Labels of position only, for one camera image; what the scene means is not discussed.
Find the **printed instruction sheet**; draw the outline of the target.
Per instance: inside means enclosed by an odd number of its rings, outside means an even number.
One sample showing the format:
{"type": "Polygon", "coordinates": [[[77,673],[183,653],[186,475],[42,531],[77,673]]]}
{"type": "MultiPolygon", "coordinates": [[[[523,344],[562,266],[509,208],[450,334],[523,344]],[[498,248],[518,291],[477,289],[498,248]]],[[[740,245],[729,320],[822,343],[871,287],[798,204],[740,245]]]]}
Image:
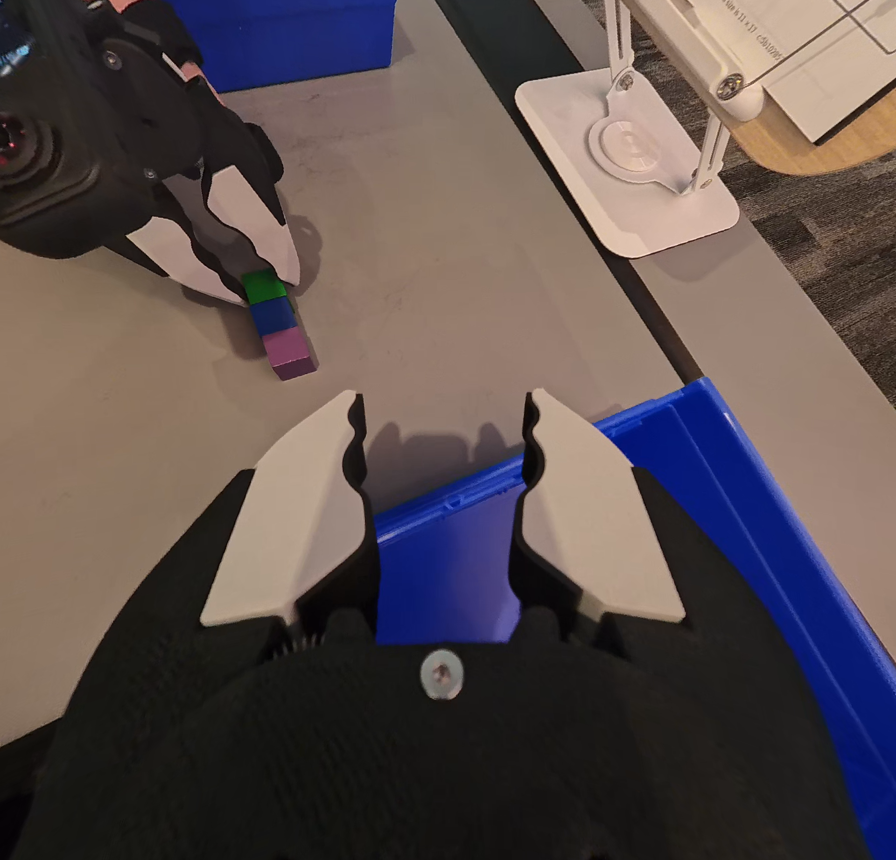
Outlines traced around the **printed instruction sheet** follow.
{"type": "Polygon", "coordinates": [[[815,145],[894,88],[895,0],[686,0],[686,13],[815,145]]]}

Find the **purple wooden cube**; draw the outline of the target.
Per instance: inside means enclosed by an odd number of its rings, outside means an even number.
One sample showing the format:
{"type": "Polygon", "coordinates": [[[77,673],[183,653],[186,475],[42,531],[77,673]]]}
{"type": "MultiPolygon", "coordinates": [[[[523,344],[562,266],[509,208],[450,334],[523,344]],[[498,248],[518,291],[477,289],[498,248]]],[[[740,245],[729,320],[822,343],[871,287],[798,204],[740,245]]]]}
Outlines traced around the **purple wooden cube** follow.
{"type": "Polygon", "coordinates": [[[292,381],[318,371],[318,361],[300,326],[264,334],[262,340],[269,364],[281,381],[292,381]]]}

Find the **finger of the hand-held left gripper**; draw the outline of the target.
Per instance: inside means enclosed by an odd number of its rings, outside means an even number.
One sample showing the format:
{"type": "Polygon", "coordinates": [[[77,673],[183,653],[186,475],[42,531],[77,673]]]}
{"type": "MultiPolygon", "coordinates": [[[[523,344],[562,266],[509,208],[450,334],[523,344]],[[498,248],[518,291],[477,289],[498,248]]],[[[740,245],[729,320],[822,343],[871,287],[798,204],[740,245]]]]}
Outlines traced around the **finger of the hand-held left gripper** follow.
{"type": "Polygon", "coordinates": [[[282,282],[297,287],[301,263],[266,166],[226,166],[203,174],[203,201],[222,227],[239,233],[282,282]]]}
{"type": "Polygon", "coordinates": [[[200,260],[184,227],[164,217],[152,217],[127,235],[130,242],[183,287],[236,306],[247,305],[220,275],[200,260]]]}

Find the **blue plastic bin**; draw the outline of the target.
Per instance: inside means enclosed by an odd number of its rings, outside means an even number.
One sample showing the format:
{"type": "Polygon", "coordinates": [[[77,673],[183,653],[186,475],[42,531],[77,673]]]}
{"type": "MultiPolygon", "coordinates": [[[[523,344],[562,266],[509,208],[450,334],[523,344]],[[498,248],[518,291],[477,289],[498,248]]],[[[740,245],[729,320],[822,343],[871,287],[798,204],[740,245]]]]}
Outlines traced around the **blue plastic bin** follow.
{"type": "Polygon", "coordinates": [[[387,68],[397,0],[165,0],[220,92],[387,68]]]}
{"type": "MultiPolygon", "coordinates": [[[[894,661],[707,377],[595,423],[749,581],[823,710],[874,858],[895,857],[894,661]]],[[[504,642],[521,455],[375,517],[382,644],[504,642]]]]}

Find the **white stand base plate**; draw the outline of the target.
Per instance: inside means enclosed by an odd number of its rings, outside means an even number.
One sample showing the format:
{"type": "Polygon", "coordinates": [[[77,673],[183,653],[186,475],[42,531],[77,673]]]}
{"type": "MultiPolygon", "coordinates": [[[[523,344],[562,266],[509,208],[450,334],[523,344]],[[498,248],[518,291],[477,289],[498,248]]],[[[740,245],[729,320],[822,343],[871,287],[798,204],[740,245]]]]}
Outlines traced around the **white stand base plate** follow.
{"type": "Polygon", "coordinates": [[[639,259],[727,231],[729,131],[710,113],[698,148],[634,67],[631,0],[603,0],[609,67],[523,83],[515,103],[600,243],[639,259]]]}

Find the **blue wooden cube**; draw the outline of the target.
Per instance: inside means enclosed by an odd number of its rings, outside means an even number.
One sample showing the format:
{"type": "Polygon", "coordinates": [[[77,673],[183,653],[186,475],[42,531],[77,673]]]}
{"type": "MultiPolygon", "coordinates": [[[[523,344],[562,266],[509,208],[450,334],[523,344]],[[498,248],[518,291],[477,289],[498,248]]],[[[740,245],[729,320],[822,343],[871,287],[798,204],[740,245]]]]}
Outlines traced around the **blue wooden cube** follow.
{"type": "Polygon", "coordinates": [[[297,328],[295,310],[287,295],[273,297],[249,306],[254,326],[260,337],[297,328]]]}

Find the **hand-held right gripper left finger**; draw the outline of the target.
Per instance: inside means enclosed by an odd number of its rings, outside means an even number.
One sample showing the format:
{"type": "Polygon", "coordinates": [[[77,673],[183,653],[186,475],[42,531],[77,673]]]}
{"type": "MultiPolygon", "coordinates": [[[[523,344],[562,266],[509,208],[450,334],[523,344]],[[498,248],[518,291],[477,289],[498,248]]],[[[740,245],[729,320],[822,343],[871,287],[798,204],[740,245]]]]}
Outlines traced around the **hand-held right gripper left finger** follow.
{"type": "Polygon", "coordinates": [[[204,627],[255,618],[323,635],[358,610],[377,627],[380,559],[364,490],[364,397],[343,391],[263,454],[200,614],[204,627]]]}

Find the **green wooden cube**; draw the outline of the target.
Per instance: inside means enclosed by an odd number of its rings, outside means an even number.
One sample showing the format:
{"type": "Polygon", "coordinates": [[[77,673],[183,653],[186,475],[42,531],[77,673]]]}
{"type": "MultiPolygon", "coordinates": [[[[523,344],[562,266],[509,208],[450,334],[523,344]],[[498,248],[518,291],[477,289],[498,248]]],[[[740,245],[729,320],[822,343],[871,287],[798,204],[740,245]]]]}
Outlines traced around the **green wooden cube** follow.
{"type": "Polygon", "coordinates": [[[246,272],[241,276],[241,282],[250,306],[287,297],[285,284],[272,268],[246,272]]]}

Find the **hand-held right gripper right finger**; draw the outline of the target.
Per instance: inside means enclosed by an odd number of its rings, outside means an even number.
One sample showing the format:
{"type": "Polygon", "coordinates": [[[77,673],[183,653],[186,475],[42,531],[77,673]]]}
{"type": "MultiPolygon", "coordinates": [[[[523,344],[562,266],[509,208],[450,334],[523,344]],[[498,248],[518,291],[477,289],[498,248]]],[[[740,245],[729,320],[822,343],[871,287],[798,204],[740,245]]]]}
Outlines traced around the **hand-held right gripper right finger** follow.
{"type": "Polygon", "coordinates": [[[686,609],[627,456],[547,390],[524,401],[524,490],[514,509],[510,586],[559,634],[607,615],[678,624],[686,609]]]}

